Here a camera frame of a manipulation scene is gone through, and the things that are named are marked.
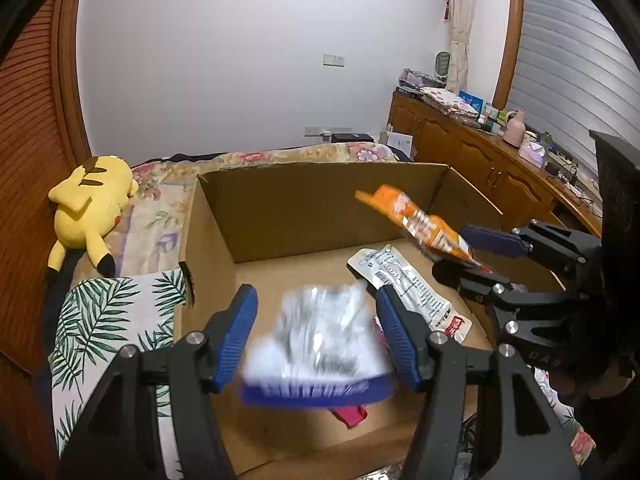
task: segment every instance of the curtain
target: curtain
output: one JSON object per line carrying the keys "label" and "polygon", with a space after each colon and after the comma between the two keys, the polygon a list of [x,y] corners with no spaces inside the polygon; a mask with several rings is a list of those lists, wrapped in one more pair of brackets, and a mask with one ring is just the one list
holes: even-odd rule
{"label": "curtain", "polygon": [[474,18],[476,0],[450,0],[451,15],[451,60],[447,90],[458,94],[466,88],[468,72],[468,48],[471,23]]}
{"label": "curtain", "polygon": [[507,108],[524,111],[592,171],[589,130],[640,148],[640,72],[591,0],[524,0]]}

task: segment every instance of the bed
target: bed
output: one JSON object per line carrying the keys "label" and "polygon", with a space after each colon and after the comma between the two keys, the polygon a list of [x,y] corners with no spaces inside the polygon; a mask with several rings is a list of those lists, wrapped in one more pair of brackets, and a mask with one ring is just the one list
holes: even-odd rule
{"label": "bed", "polygon": [[[68,264],[72,268],[68,283],[62,285],[64,299],[58,298],[61,304],[56,310],[49,355],[58,453],[62,453],[82,406],[117,348],[134,343],[146,351],[173,343],[173,307],[186,298],[178,250],[185,212],[199,174],[256,164],[397,161],[398,156],[382,144],[348,142],[271,152],[226,153],[213,158],[175,157],[134,168],[134,177],[140,185],[138,193],[105,238],[119,278],[103,279],[88,257],[78,254],[79,258],[72,257]],[[558,403],[557,396],[553,397],[544,374],[538,373],[536,379],[574,441],[576,460],[583,462],[593,449],[593,441],[566,407]],[[170,479],[181,478],[168,386],[158,387],[156,396],[166,474]]]}

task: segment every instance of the wooden desk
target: wooden desk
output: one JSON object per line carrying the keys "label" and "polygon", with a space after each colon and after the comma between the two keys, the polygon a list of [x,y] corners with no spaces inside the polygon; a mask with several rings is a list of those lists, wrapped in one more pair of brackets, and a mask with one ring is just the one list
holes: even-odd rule
{"label": "wooden desk", "polygon": [[394,131],[414,136],[417,162],[449,164],[503,213],[500,227],[523,227],[532,218],[602,236],[602,220],[557,177],[489,136],[444,116],[428,104],[395,93],[389,113]]}

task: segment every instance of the wooden wardrobe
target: wooden wardrobe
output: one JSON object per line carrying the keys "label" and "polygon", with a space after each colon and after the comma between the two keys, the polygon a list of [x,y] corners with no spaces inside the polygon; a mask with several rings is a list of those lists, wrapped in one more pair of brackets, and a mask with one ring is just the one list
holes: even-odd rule
{"label": "wooden wardrobe", "polygon": [[47,359],[40,311],[55,241],[47,193],[90,156],[77,12],[78,0],[47,0],[0,64],[0,431],[44,478],[55,475],[56,450],[32,379]]}

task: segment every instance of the yellow plush toy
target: yellow plush toy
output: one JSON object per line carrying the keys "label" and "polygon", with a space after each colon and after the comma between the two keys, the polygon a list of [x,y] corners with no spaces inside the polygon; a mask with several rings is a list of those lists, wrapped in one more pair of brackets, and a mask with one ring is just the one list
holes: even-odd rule
{"label": "yellow plush toy", "polygon": [[115,275],[115,261],[102,240],[120,221],[138,183],[117,156],[94,156],[49,191],[56,202],[54,228],[58,240],[49,253],[49,269],[60,272],[67,249],[83,249],[103,276]]}

